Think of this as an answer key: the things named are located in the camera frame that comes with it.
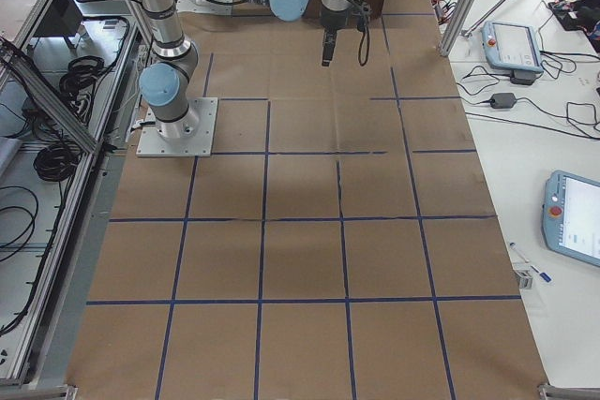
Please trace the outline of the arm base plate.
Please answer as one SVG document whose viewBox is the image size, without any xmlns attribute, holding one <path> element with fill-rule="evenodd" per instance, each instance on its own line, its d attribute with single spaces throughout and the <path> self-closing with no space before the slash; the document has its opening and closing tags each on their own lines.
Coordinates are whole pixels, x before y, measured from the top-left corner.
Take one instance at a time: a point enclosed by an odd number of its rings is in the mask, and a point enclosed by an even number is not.
<svg viewBox="0 0 600 400">
<path fill-rule="evenodd" d="M 189 101 L 187 115 L 173 123 L 159 121 L 151 110 L 144 117 L 136 155 L 139 157 L 209 157 L 218 117 L 217 97 Z"/>
</svg>

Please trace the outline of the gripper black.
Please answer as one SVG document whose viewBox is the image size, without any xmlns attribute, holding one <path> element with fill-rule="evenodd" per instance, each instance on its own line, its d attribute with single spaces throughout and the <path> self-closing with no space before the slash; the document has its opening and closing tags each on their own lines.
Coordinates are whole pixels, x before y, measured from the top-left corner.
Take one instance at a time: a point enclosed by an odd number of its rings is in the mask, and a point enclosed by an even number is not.
<svg viewBox="0 0 600 400">
<path fill-rule="evenodd" d="M 367 0 L 322 0 L 320 21 L 323 31 L 322 66 L 329 67 L 337 44 L 337 32 L 346 28 L 351 18 L 355 19 L 358 31 L 368 28 L 370 4 Z"/>
</svg>

